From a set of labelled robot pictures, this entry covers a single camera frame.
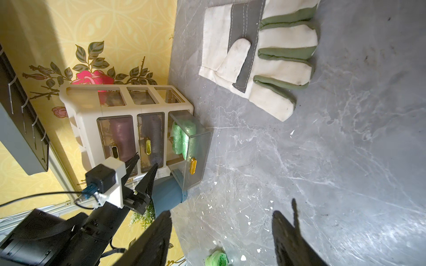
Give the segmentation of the white work glove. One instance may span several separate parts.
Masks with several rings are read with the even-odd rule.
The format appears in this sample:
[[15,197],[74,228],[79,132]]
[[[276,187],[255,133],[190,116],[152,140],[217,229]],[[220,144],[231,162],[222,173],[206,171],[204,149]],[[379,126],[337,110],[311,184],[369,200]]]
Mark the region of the white work glove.
[[319,36],[318,1],[250,1],[205,10],[199,75],[279,121],[294,112],[293,90],[308,87]]

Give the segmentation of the transparent bottom drawer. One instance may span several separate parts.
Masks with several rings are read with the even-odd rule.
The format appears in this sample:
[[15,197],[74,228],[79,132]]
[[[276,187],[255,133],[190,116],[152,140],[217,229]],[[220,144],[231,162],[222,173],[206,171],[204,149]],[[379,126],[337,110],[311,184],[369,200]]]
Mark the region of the transparent bottom drawer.
[[[175,122],[183,131],[183,152],[175,154],[170,136]],[[166,165],[183,191],[201,183],[213,132],[206,129],[187,110],[172,111],[168,115]]]

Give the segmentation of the grey wall shelf tray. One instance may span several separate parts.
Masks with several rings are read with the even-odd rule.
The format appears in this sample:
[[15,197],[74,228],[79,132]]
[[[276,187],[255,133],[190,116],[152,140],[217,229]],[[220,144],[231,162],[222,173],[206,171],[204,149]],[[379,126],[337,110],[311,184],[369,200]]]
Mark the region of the grey wall shelf tray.
[[3,48],[1,142],[26,174],[48,171],[49,138]]

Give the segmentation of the green roll bottom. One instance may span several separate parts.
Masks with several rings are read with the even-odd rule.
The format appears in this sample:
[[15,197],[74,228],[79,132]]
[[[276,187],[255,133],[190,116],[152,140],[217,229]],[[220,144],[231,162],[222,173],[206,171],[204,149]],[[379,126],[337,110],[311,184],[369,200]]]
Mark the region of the green roll bottom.
[[228,266],[229,260],[226,253],[216,250],[205,259],[205,266]]

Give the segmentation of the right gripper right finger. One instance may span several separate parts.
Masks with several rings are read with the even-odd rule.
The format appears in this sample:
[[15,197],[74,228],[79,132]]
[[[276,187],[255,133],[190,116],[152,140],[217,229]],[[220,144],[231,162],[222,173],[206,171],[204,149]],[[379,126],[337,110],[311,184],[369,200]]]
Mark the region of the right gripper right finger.
[[279,266],[327,266],[301,234],[297,202],[292,199],[294,222],[290,223],[280,212],[272,214],[272,235]]

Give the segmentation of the beige drawer organizer cabinet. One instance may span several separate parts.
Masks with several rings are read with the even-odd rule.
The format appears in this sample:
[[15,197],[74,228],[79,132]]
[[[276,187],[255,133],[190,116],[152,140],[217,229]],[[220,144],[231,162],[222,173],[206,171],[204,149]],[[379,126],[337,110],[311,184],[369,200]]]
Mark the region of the beige drawer organizer cabinet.
[[61,89],[82,164],[90,170],[109,157],[139,160],[133,178],[153,165],[186,191],[201,183],[212,132],[194,106],[171,85],[71,85]]

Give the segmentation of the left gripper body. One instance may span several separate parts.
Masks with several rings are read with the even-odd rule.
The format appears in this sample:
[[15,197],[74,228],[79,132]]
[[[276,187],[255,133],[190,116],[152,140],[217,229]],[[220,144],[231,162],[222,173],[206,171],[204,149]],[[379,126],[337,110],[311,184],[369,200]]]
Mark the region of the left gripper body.
[[135,154],[131,159],[125,162],[126,174],[122,178],[122,192],[124,206],[143,215],[145,214],[147,206],[152,201],[154,180],[158,170],[158,164],[154,164],[132,190],[126,187],[125,184],[130,178],[132,171],[136,168],[139,159],[140,156]]

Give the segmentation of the potted green plant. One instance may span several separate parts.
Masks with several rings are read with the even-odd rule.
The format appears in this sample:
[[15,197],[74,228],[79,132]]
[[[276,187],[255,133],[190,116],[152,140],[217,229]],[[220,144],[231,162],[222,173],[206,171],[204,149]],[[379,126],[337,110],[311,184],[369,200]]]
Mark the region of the potted green plant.
[[139,224],[148,228],[163,211],[169,211],[185,202],[187,191],[183,191],[173,175],[154,181],[151,203],[143,215],[133,212],[129,225]]

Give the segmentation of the transparent drawer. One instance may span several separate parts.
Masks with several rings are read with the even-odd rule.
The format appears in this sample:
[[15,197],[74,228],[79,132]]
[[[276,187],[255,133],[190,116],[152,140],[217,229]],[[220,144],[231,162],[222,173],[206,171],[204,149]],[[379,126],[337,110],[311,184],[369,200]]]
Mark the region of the transparent drawer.
[[[183,152],[175,154],[170,136],[175,122],[183,131]],[[166,165],[183,191],[201,183],[213,132],[206,129],[187,110],[172,111],[168,115]]]
[[132,116],[100,117],[97,123],[105,158],[126,162],[136,154]]
[[141,172],[164,166],[164,113],[138,115]]

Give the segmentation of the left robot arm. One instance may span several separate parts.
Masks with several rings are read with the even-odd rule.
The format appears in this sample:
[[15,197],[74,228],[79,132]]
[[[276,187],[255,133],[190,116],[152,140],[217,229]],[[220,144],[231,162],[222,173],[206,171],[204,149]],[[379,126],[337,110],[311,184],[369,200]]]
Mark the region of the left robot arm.
[[1,265],[97,266],[127,214],[142,215],[152,199],[158,164],[135,189],[125,185],[139,159],[138,154],[126,162],[109,157],[85,174],[88,186],[80,195],[94,198],[90,215],[64,220],[34,209],[1,242]]

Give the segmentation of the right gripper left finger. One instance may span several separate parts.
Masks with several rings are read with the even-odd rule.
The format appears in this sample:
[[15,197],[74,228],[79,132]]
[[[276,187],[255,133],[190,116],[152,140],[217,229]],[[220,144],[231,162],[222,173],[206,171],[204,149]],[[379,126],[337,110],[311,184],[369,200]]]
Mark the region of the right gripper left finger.
[[113,266],[164,266],[172,233],[170,211],[162,212]]

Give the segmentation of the transparent top drawer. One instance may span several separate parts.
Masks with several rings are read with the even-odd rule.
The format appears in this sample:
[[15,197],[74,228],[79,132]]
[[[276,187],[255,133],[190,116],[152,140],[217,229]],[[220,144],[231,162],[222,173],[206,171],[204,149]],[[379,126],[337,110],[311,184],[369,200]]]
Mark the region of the transparent top drawer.
[[97,123],[105,158],[126,162],[136,154],[132,116],[100,117]]

